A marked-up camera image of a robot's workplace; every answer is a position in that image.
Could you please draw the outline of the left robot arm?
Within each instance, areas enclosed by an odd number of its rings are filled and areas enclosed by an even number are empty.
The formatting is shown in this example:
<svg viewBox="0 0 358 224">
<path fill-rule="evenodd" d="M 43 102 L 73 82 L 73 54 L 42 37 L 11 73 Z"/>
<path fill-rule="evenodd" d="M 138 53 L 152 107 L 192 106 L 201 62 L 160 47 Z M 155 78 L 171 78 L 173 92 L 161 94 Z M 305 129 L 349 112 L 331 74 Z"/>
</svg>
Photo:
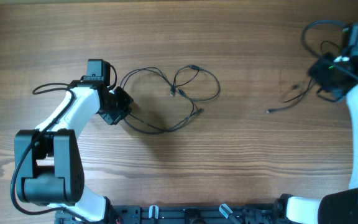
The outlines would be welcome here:
<svg viewBox="0 0 358 224">
<path fill-rule="evenodd" d="M 46 83 L 33 95 L 64 91 L 56 110 L 34 129 L 14 138 L 10 196 L 26 215 L 61 213 L 61 222 L 121 223 L 107 197 L 85 185 L 77 140 L 94 116 L 116 125 L 131 113 L 133 99 L 117 85 L 117 71 L 103 59 L 88 60 L 86 74 L 70 83 Z"/>
</svg>

